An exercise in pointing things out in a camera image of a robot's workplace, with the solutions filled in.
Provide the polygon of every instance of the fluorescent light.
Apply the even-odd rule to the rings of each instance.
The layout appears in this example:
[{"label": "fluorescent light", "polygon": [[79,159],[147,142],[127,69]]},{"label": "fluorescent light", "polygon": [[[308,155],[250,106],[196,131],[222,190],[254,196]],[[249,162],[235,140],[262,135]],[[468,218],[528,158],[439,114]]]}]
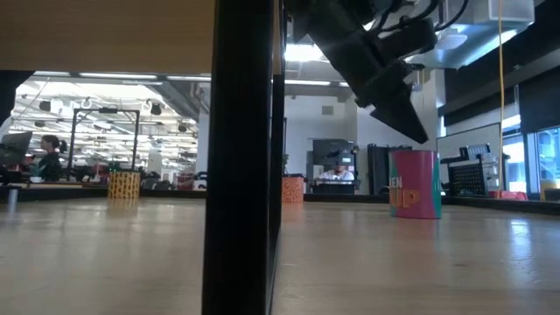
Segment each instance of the fluorescent light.
[{"label": "fluorescent light", "polygon": [[105,130],[111,130],[111,125],[106,122],[94,122],[94,126]]},{"label": "fluorescent light", "polygon": [[505,129],[509,127],[514,127],[515,125],[518,125],[520,123],[522,123],[522,117],[520,115],[511,116],[509,118],[504,119],[501,122],[501,128]]},{"label": "fluorescent light", "polygon": [[[112,123],[114,124],[136,124],[137,122],[132,122],[132,121],[112,121]],[[160,122],[140,122],[140,124],[142,125],[163,125]]]},{"label": "fluorescent light", "polygon": [[180,76],[180,75],[168,75],[167,80],[171,81],[197,81],[197,82],[210,82],[211,77],[206,76]]},{"label": "fluorescent light", "polygon": [[70,73],[62,73],[57,71],[35,71],[33,75],[38,76],[70,76]]},{"label": "fluorescent light", "polygon": [[310,85],[310,86],[321,86],[327,87],[331,85],[330,81],[316,81],[316,80],[286,80],[286,84],[293,85]]},{"label": "fluorescent light", "polygon": [[154,85],[160,86],[164,84],[163,82],[159,81],[138,81],[138,80],[124,80],[122,84],[134,84],[134,85]]},{"label": "fluorescent light", "polygon": [[323,53],[316,45],[293,45],[286,46],[284,53],[286,61],[320,61],[323,58]]},{"label": "fluorescent light", "polygon": [[155,80],[158,77],[152,74],[126,74],[126,73],[80,73],[80,76],[86,78],[104,78],[104,79],[137,79],[137,80]]}]

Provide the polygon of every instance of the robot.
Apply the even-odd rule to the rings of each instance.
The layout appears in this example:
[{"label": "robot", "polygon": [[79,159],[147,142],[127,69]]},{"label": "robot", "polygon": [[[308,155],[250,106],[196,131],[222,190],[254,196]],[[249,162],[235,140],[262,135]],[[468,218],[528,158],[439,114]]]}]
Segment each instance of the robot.
[{"label": "robot", "polygon": [[[410,102],[411,85],[403,79],[415,70],[403,58],[432,50],[436,31],[457,21],[434,24],[429,18],[442,0],[429,0],[414,17],[402,16],[397,24],[384,27],[390,14],[413,2],[406,0],[285,0],[291,16],[294,39],[305,35],[315,42],[332,66],[346,80],[361,108],[370,105],[370,115],[419,142],[428,136]],[[363,25],[374,22],[369,30]]]}]

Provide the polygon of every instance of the person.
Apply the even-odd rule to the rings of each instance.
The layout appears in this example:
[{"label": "person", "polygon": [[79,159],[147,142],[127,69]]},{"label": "person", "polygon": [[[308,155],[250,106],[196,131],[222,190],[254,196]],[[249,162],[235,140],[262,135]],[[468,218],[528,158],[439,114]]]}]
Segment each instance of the person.
[{"label": "person", "polygon": [[351,171],[347,171],[344,165],[335,165],[332,170],[322,173],[318,179],[351,181],[354,180],[354,175]]},{"label": "person", "polygon": [[47,182],[59,181],[62,165],[56,149],[59,149],[60,153],[64,153],[67,150],[66,141],[60,141],[54,135],[46,135],[41,138],[41,149],[46,151],[46,155],[38,163],[39,167],[45,167],[41,172],[41,177]]}]

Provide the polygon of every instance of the black metal pole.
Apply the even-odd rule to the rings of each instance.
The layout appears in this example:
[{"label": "black metal pole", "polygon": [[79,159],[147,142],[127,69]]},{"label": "black metal pole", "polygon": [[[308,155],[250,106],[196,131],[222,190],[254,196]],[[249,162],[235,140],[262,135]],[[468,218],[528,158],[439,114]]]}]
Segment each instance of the black metal pole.
[{"label": "black metal pole", "polygon": [[72,134],[70,135],[70,150],[68,151],[68,173],[66,180],[70,180],[70,173],[72,171],[72,162],[74,161],[74,141],[76,140],[76,125],[78,124],[78,113],[81,109],[75,108],[72,118]]},{"label": "black metal pole", "polygon": [[267,311],[273,0],[247,9],[216,1],[202,315]]},{"label": "black metal pole", "polygon": [[137,164],[137,148],[138,148],[138,131],[140,129],[140,110],[135,110],[136,114],[136,125],[134,127],[134,147],[132,148],[132,171]]},{"label": "black metal pole", "polygon": [[[280,19],[282,26],[280,38],[284,51],[285,45],[285,18],[280,4]],[[270,145],[270,209],[269,209],[269,229],[271,247],[275,248],[280,224],[282,221],[282,177],[284,175],[283,155],[284,155],[284,95],[285,95],[285,63],[284,54],[280,66],[280,73],[272,76],[272,136]]]}]

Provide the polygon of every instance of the glass window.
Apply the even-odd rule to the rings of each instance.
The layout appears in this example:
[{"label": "glass window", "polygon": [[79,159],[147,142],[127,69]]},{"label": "glass window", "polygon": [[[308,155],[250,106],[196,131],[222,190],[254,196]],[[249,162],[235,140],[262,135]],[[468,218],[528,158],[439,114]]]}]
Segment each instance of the glass window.
[{"label": "glass window", "polygon": [[560,128],[546,129],[536,135],[539,150],[540,179],[560,179]]},{"label": "glass window", "polygon": [[524,149],[522,135],[504,138],[504,154],[509,155],[509,160],[506,162],[506,180],[510,192],[527,192]]}]

